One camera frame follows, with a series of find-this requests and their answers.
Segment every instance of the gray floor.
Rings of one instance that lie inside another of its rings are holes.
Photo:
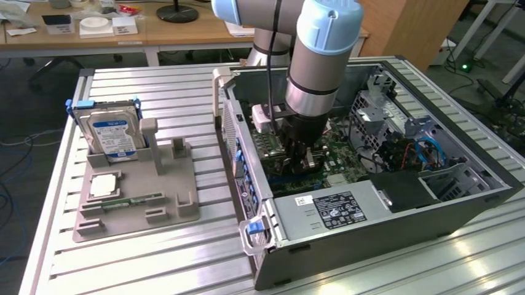
[[[460,22],[451,34],[455,40],[460,40],[472,19]],[[479,31],[475,40],[471,42],[471,49],[477,45],[481,36],[491,30],[485,26]],[[507,35],[501,35],[493,48],[487,53],[484,63],[487,68],[475,68],[469,74],[472,79],[484,78],[493,81],[495,85],[506,91],[508,85],[501,83],[507,72],[515,63],[525,54],[525,45],[514,40]],[[248,50],[234,50],[234,55],[246,57]],[[111,55],[99,55],[91,57],[81,57],[79,60],[89,68],[127,68],[146,66],[146,58],[142,54],[126,54],[121,63],[114,62]],[[469,58],[469,53],[464,53],[459,58],[459,62]],[[50,58],[38,58],[38,65],[43,65]],[[165,55],[165,65],[176,65],[189,63],[185,59],[185,52],[176,55]],[[212,63],[229,61],[226,52],[204,50],[196,52],[196,60],[193,63]],[[0,71],[0,138],[19,134],[34,134],[49,129],[57,129],[66,123],[66,99],[71,98],[75,90],[78,70],[69,64],[61,65],[42,80],[43,92],[35,94],[27,87],[26,80],[30,78],[38,67],[25,65],[22,59],[14,59],[11,65]],[[445,91],[465,85],[469,81],[451,74],[443,67],[432,67],[427,74],[444,88]],[[480,96],[476,92],[476,86],[464,88],[455,92],[455,95],[472,101],[485,102],[487,97]],[[520,89],[518,97],[525,98],[525,85]],[[59,134],[39,139],[38,143],[54,141],[59,138]],[[25,151],[26,146],[18,147],[15,150]],[[26,268],[26,258],[31,248],[31,242],[38,226],[42,204],[45,202],[49,180],[55,164],[55,156],[59,146],[35,147],[33,151],[34,164],[26,174],[17,178],[9,184],[11,194],[17,199],[27,225],[29,241],[21,251],[15,253],[15,260],[0,265],[0,293],[17,294],[22,282],[23,272]],[[11,164],[15,163],[19,155],[9,154],[0,151],[0,171],[5,171]],[[0,211],[0,220],[6,219],[7,210]],[[21,224],[14,216],[13,221],[0,231],[0,257],[10,256],[17,251],[21,241],[23,241],[23,231]]]

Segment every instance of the power cable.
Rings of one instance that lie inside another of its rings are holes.
[[[273,33],[270,39],[270,48],[269,54],[266,56],[266,71],[268,71],[268,83],[269,83],[269,113],[270,113],[270,124],[274,134],[278,134],[278,125],[276,123],[276,114],[273,110],[273,90],[272,90],[272,53],[273,53],[273,45],[276,43],[276,36],[278,34],[280,29],[280,14],[281,14],[281,4],[282,0],[276,1],[276,11],[273,15]]]
[[[2,195],[3,198],[9,199],[9,202],[11,203],[11,208],[13,208],[10,217],[9,217],[9,219],[6,220],[6,223],[0,226],[0,229],[2,229],[2,228],[6,226],[6,224],[9,223],[10,218],[11,218],[11,215],[13,215],[13,211],[14,211],[14,212],[15,212],[15,215],[17,215],[17,218],[19,219],[19,224],[21,224],[21,227],[22,227],[22,230],[23,230],[23,241],[21,242],[21,245],[19,245],[19,247],[17,248],[14,254],[10,255],[9,257],[6,257],[6,258],[2,259],[2,261],[0,261],[0,267],[2,267],[2,266],[5,265],[5,263],[7,263],[7,262],[11,260],[11,258],[15,258],[15,257],[17,257],[17,255],[18,255],[19,252],[23,250],[23,248],[25,248],[25,246],[26,246],[26,244],[27,244],[27,227],[26,227],[23,215],[22,215],[22,213],[21,213],[19,205],[18,205],[15,199],[13,198],[13,195],[11,195],[11,193],[10,193],[10,190],[9,190],[9,188],[6,187],[6,185],[5,185],[3,182],[0,182],[0,186],[2,186],[2,188],[3,188],[3,190],[5,190],[5,193],[6,193],[6,194],[0,194],[0,195]]]
[[[15,167],[26,160],[26,158],[30,156],[31,151],[34,150],[34,138],[27,136],[27,135],[17,135],[17,136],[10,136],[9,138],[14,138],[14,137],[23,137],[23,138],[29,138],[30,139],[30,148],[27,149],[27,152],[25,153],[23,157],[19,159],[19,161],[17,161],[17,163],[9,168],[6,169],[2,173],[0,173],[0,178],[11,171],[15,169]]]
[[[38,137],[41,137],[43,135],[58,133],[58,132],[65,132],[65,130],[63,129],[51,129],[51,130],[47,130],[45,132],[35,133],[35,134],[30,135],[29,137],[26,137],[26,139],[23,141],[19,141],[17,143],[7,143],[5,141],[0,141],[0,145],[3,145],[3,146],[19,146],[22,144],[26,144],[27,146],[30,146],[30,138],[34,140],[34,139],[37,139]],[[34,143],[34,147],[38,147],[38,146],[53,146],[54,144],[58,144],[58,143],[62,143],[62,140],[54,141],[51,143],[42,143],[42,144],[35,144]]]

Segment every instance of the wooden desk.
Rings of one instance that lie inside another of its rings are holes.
[[[54,9],[47,2],[33,2],[29,15],[39,22],[38,32],[23,36],[6,36],[14,29],[11,23],[0,29],[0,57],[58,57],[107,53],[143,52],[150,66],[160,65],[158,53],[173,50],[250,48],[253,37],[233,37],[226,24],[220,20],[212,4],[186,3],[200,11],[200,18],[190,23],[169,23],[157,17],[157,9],[169,3],[147,2],[138,4],[146,16],[138,20],[139,34],[93,39],[81,39],[79,34],[50,35],[43,15],[70,14],[82,9]],[[357,57],[369,32],[363,30],[352,56]]]
[[[79,37],[79,20],[75,21],[75,33],[51,35],[46,29],[46,23],[42,19],[43,15],[70,14],[78,12],[79,8],[54,9],[47,2],[31,3],[29,9],[30,17],[39,23],[37,33],[31,33],[22,36],[6,36],[7,45],[5,48],[9,49],[63,49],[63,48],[87,48],[87,47],[110,47],[110,46],[126,46],[130,42],[139,42],[138,44],[146,44],[146,20],[138,20],[139,34],[123,35],[105,38],[81,39]],[[15,29],[11,23],[6,24],[6,29]]]
[[[185,5],[200,11],[200,18],[190,23],[169,23],[156,16],[156,11],[169,3],[149,3],[149,17],[146,19],[149,27],[149,44],[202,44],[254,42],[253,37],[233,37],[226,28],[226,24],[214,15],[210,4]]]

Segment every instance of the black cable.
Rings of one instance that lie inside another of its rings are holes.
[[[278,125],[276,123],[276,114],[273,112],[273,93],[272,93],[272,53],[273,53],[273,45],[276,43],[276,36],[278,35],[280,29],[280,15],[281,15],[281,4],[282,0],[276,1],[276,10],[273,14],[273,33],[270,39],[270,48],[269,54],[266,56],[266,71],[268,71],[268,80],[269,80],[269,113],[270,113],[270,124],[274,134],[278,134]]]
[[[448,46],[448,49],[449,49],[449,56],[448,56],[448,58],[447,58],[448,65],[445,65],[445,69],[447,69],[452,74],[459,75],[459,76],[461,76],[461,77],[464,77],[464,78],[467,78],[467,79],[469,80],[469,83],[468,83],[468,84],[465,84],[465,85],[463,85],[463,86],[460,86],[460,87],[452,89],[452,90],[448,92],[448,94],[452,95],[452,93],[453,93],[455,91],[460,90],[461,88],[465,88],[465,87],[469,87],[469,86],[475,85],[475,80],[473,80],[469,76],[467,76],[467,75],[464,75],[464,74],[456,72],[456,68],[457,68],[457,67],[456,67],[456,58],[455,58],[455,55],[452,54],[452,49],[451,49],[451,44],[449,44],[449,38],[447,38],[447,46]]]
[[[11,58],[9,59],[9,62],[5,65],[0,65],[0,71],[6,69],[10,66],[10,64],[11,64]]]
[[[34,150],[34,138],[33,138],[31,136],[27,136],[27,135],[14,135],[14,136],[10,136],[10,137],[5,138],[2,141],[5,142],[6,139],[9,139],[9,138],[18,138],[18,137],[23,137],[23,138],[26,138],[26,139],[27,139],[27,138],[30,139],[30,148],[29,148],[29,150],[27,150],[25,156],[21,158],[21,160],[17,161],[17,163],[15,163],[7,170],[5,170],[5,172],[0,173],[0,178],[2,178],[11,170],[14,170],[15,167],[17,167],[18,165],[21,165],[21,163],[26,160],[26,158],[27,158],[27,157],[30,156],[30,154],[31,154],[31,151]]]
[[[269,113],[270,113],[270,124],[272,124],[272,129],[273,133],[277,135],[278,134],[278,125],[276,123],[276,114],[273,112],[273,93],[272,93],[272,50],[273,50],[273,44],[276,42],[276,35],[278,33],[274,31],[272,33],[272,39],[270,39],[270,53],[266,56],[266,71],[268,71],[268,79],[269,79]]]
[[[9,218],[6,218],[5,222],[0,224],[0,230],[6,227],[6,225],[9,224],[11,217],[14,215],[14,202],[13,202],[13,197],[11,197],[11,193],[9,188],[6,187],[5,183],[0,181],[0,186],[3,187],[5,191],[6,191],[6,195],[9,197],[9,202],[10,202],[10,213],[9,213]]]
[[[10,199],[7,197],[5,197],[5,195],[0,195],[0,197],[3,197],[3,201],[5,201],[5,203],[0,206],[0,210],[3,210],[6,208],[6,206],[10,204]]]

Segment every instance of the slotted metal workbench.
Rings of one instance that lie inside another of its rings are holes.
[[[525,161],[403,60],[387,58],[433,103],[525,182]],[[142,100],[160,119],[161,143],[193,146],[201,219],[74,243],[87,143],[71,119],[57,159],[22,294],[501,294],[525,290],[525,193],[487,211],[451,236],[257,292],[242,251],[212,118],[212,71],[221,65],[103,69],[81,77],[75,99]],[[425,110],[400,92],[413,116]]]

